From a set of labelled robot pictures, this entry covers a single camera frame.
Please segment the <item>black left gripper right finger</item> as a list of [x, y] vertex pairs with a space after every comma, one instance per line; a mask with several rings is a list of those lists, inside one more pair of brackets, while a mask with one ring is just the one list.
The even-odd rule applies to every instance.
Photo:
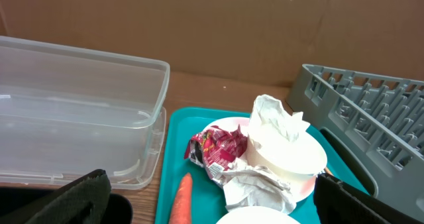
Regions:
[[315, 181], [313, 202], [326, 224], [423, 224], [326, 173]]

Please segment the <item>red snack wrapper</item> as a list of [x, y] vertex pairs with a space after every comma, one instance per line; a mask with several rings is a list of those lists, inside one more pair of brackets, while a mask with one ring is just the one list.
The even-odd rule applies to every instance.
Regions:
[[184, 159], [205, 169], [208, 177], [219, 186], [227, 181], [223, 172], [233, 168], [233, 162], [247, 149], [247, 136], [240, 125], [234, 131], [226, 131], [217, 125], [193, 135], [185, 150]]

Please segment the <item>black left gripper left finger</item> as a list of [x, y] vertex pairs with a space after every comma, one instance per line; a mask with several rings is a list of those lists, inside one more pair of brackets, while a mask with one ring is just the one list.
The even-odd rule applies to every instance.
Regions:
[[100, 223], [111, 193], [102, 169], [77, 180], [1, 217], [3, 224]]

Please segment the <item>white napkin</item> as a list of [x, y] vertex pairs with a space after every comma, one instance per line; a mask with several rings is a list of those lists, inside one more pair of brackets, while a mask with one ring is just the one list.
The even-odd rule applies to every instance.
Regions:
[[269, 207], [290, 214], [297, 206], [288, 183], [266, 166], [251, 166], [236, 158], [218, 179], [225, 195], [227, 211], [242, 207]]

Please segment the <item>white tissue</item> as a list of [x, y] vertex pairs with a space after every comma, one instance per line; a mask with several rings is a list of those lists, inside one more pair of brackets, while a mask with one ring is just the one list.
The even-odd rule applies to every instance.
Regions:
[[310, 123], [303, 120], [302, 111], [290, 115], [279, 99], [264, 94], [254, 100], [248, 134], [254, 138], [260, 131], [267, 131], [278, 138], [295, 142], [309, 126]]

